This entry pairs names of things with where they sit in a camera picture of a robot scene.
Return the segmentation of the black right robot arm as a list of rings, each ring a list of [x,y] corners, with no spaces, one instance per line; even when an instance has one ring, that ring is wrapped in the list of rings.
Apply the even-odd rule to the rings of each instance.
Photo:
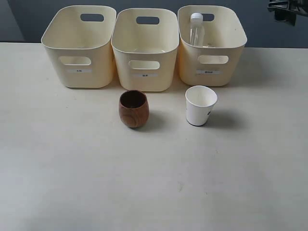
[[[268,11],[274,12],[276,22],[295,26],[296,16],[308,16],[308,0],[270,0]]]

